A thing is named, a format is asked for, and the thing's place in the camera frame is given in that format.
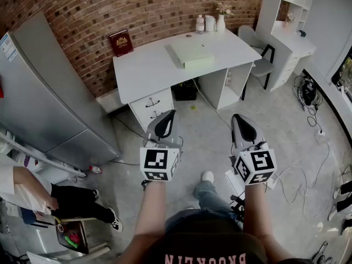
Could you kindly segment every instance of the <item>drawer handle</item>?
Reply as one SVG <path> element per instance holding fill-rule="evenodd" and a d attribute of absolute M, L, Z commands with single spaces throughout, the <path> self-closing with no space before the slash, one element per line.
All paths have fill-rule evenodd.
<path fill-rule="evenodd" d="M 149 98 L 149 100 L 152 102 L 152 104 L 151 104 L 150 106 L 145 106 L 146 108 L 153 107 L 153 106 L 155 106 L 157 103 L 160 103 L 160 100 L 158 100 L 156 103 L 153 102 L 152 98 Z"/>
<path fill-rule="evenodd" d="M 154 119 L 154 118 L 157 118 L 158 116 L 160 116 L 160 114 L 157 115 L 156 111 L 154 111 L 154 113 L 155 113 L 155 116 L 154 117 L 150 117 L 151 119 Z"/>

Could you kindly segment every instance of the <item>label sticker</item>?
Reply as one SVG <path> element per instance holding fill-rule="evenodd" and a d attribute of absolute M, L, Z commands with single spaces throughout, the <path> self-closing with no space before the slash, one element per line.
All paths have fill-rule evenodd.
<path fill-rule="evenodd" d="M 0 40 L 0 48 L 9 62 L 12 62 L 18 54 L 7 34 Z"/>

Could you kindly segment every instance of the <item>stainless steel refrigerator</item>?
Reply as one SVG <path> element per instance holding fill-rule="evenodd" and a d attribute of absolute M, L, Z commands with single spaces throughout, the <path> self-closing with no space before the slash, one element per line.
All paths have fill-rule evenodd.
<path fill-rule="evenodd" d="M 80 169 L 119 156 L 111 119 L 79 78 L 43 13 L 0 40 L 0 124 Z"/>

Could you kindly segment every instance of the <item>white wall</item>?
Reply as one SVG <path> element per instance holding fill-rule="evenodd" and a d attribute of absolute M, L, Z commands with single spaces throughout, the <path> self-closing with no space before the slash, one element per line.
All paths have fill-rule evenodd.
<path fill-rule="evenodd" d="M 351 36 L 352 0 L 313 0 L 304 31 L 317 46 L 311 61 L 326 77 Z"/>
<path fill-rule="evenodd" d="M 317 47 L 305 69 L 324 90 L 352 136 L 352 110 L 331 83 L 352 47 L 352 0 L 313 0 L 304 31 Z"/>

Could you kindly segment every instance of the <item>concrete floor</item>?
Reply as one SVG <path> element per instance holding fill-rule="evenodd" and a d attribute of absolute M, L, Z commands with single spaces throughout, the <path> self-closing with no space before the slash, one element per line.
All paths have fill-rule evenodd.
<path fill-rule="evenodd" d="M 250 77 L 245 101 L 228 106 L 219 113 L 228 123 L 234 113 L 253 119 L 262 128 L 269 146 L 275 150 L 277 174 L 281 174 L 289 166 L 301 166 L 305 170 L 310 186 L 327 156 L 328 147 L 326 144 L 319 145 L 316 142 L 314 133 L 318 127 L 308 125 L 308 113 L 302 110 L 293 95 L 292 85 L 293 77 L 284 86 L 270 93 L 265 91 L 255 78 Z M 174 105 L 180 116 L 180 135 L 184 139 L 184 153 L 173 181 L 167 185 L 168 217 L 188 206 L 198 208 L 192 191 L 204 171 L 214 172 L 215 185 L 221 197 L 228 200 L 232 193 L 225 176 L 225 172 L 231 168 L 228 157 L 232 145 L 227 125 L 200 95 L 196 101 L 174 102 Z M 195 105 L 197 110 L 191 110 L 192 105 Z M 131 111 L 121 113 L 118 117 L 135 131 L 143 134 Z M 339 235 L 344 214 L 336 215 L 331 222 L 327 221 L 327 216 L 332 206 L 333 173 L 335 187 L 339 180 L 339 167 L 345 169 L 352 162 L 351 148 L 342 127 L 325 101 L 319 108 L 317 119 L 327 134 L 330 153 L 321 169 L 316 186 L 307 191 L 305 214 L 307 218 L 323 214 L 308 221 L 303 215 L 303 196 L 299 194 L 293 203 L 286 202 L 280 182 L 274 190 L 267 190 L 267 199 L 271 209 L 274 235 L 288 251 L 296 257 L 310 258 L 327 240 L 329 242 L 327 255 L 333 256 L 334 261 L 339 263 L 350 232 L 345 232 L 343 236 Z M 142 139 L 117 120 L 113 120 L 113 123 L 119 146 L 124 153 L 124 161 L 139 163 L 139 147 L 142 145 Z M 100 221 L 85 222 L 88 243 L 93 246 L 108 241 L 112 249 L 94 262 L 109 263 L 126 248 L 133 237 L 143 197 L 140 186 L 143 177 L 138 166 L 107 163 L 102 168 L 102 174 L 89 173 L 87 178 L 75 185 L 98 189 L 101 193 L 100 202 L 105 206 L 114 207 L 123 221 L 122 233 L 117 233 Z M 344 179 L 350 180 L 348 175 L 344 175 Z M 289 201 L 293 199 L 299 186 L 305 182 L 304 175 L 298 168 L 287 171 L 282 176 L 282 181 Z M 39 229 L 25 226 L 21 219 L 16 217 L 6 216 L 6 220 L 12 236 L 6 230 L 6 233 L 0 234 L 0 241 L 5 250 L 16 255 L 24 254 L 27 250 L 37 253 L 63 250 L 56 241 L 54 228 Z"/>

